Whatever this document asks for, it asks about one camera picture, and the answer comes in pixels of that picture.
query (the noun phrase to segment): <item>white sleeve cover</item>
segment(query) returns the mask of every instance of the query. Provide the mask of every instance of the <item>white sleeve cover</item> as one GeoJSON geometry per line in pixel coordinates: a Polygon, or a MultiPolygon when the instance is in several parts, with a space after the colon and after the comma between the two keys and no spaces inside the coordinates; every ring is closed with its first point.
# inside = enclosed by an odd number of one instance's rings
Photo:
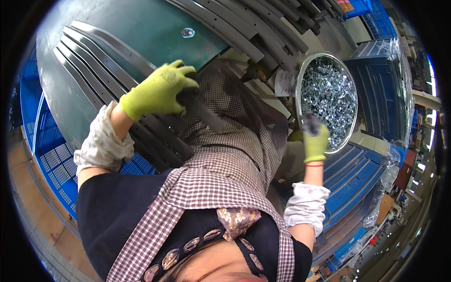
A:
{"type": "Polygon", "coordinates": [[[322,186],[293,183],[294,195],[288,199],[284,212],[284,220],[287,227],[306,223],[315,230],[315,237],[322,232],[324,205],[331,193],[322,186]]]}
{"type": "Polygon", "coordinates": [[[83,141],[80,150],[74,152],[74,162],[79,172],[87,167],[103,167],[118,172],[122,160],[132,160],[135,142],[127,133],[124,140],[119,140],[110,121],[111,111],[117,103],[104,105],[89,127],[89,135],[83,141]]]}

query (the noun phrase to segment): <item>sticker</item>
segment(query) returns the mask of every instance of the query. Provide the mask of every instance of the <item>sticker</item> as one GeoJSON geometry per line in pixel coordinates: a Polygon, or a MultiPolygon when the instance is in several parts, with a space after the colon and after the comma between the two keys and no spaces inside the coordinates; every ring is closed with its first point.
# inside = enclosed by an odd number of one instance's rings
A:
{"type": "Polygon", "coordinates": [[[276,85],[274,94],[276,97],[294,96],[296,91],[296,81],[298,80],[299,71],[278,70],[276,75],[276,85]]]}
{"type": "Polygon", "coordinates": [[[182,30],[182,36],[183,36],[183,38],[191,38],[191,37],[194,36],[195,33],[196,33],[196,32],[195,32],[194,29],[192,29],[192,28],[184,28],[184,29],[182,30]]]}

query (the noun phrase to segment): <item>black tool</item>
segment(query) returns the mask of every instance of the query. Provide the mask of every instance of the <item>black tool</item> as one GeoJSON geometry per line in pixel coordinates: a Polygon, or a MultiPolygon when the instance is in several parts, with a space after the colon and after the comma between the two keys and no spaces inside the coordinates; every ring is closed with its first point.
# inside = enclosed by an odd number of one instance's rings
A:
{"type": "MultiPolygon", "coordinates": [[[[197,74],[189,73],[186,77],[196,80],[197,74]]],[[[199,88],[185,88],[180,91],[177,96],[175,96],[175,99],[179,104],[186,107],[186,112],[188,114],[197,116],[204,124],[210,126],[216,133],[220,133],[226,123],[221,120],[217,114],[211,112],[204,104],[197,100],[196,96],[198,95],[199,88]]]]}

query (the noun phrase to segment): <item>red string bracelet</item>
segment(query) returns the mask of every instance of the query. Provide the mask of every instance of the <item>red string bracelet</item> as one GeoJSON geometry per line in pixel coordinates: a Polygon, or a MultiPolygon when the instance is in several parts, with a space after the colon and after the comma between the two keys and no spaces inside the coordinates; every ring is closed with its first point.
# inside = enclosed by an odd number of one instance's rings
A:
{"type": "MultiPolygon", "coordinates": [[[[308,164],[304,164],[305,166],[311,166],[311,165],[308,165],[308,164]]],[[[322,164],[322,165],[316,165],[316,166],[324,166],[324,164],[322,164]]]]}

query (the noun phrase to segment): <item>hand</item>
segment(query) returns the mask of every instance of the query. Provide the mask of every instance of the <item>hand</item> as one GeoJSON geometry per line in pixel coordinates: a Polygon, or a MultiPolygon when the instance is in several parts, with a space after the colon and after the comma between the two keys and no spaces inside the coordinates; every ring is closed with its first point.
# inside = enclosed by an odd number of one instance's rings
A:
{"type": "Polygon", "coordinates": [[[302,131],[304,134],[304,163],[324,161],[324,151],[329,144],[329,131],[321,121],[311,112],[302,117],[302,131]]]}
{"type": "Polygon", "coordinates": [[[139,120],[145,114],[181,113],[184,107],[175,100],[183,88],[197,87],[199,84],[185,75],[196,72],[192,66],[182,66],[182,60],[164,64],[156,69],[137,87],[120,98],[120,107],[132,119],[139,120]]]}

